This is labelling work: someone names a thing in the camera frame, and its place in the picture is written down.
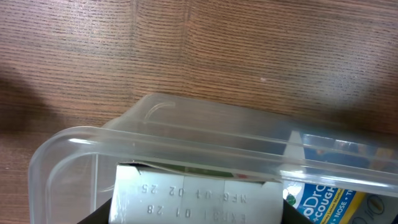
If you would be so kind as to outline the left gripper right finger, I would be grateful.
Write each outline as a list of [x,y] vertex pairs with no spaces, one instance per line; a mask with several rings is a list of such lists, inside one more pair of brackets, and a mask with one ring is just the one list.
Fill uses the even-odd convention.
[[313,224],[284,200],[281,224]]

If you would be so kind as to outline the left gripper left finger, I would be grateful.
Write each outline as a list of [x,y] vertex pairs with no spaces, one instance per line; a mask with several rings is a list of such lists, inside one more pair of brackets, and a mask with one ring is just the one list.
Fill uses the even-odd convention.
[[107,200],[102,206],[77,224],[109,224],[109,213],[112,199]]

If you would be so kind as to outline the blue VapoDrops box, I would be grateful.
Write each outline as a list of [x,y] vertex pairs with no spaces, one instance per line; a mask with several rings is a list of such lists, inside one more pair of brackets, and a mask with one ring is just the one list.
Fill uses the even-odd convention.
[[316,224],[347,224],[365,198],[354,190],[285,181],[283,198]]

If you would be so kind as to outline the white Panadol box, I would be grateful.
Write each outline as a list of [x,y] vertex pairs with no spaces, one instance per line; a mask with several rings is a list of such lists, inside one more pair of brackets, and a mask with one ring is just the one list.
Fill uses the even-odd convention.
[[283,185],[120,164],[110,223],[266,224],[282,221]]

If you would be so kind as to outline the clear plastic container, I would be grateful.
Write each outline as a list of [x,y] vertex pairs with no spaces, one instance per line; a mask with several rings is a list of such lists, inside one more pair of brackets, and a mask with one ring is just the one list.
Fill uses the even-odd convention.
[[166,94],[100,128],[68,128],[29,164],[31,223],[78,223],[113,197],[120,164],[365,193],[348,223],[397,222],[397,138]]

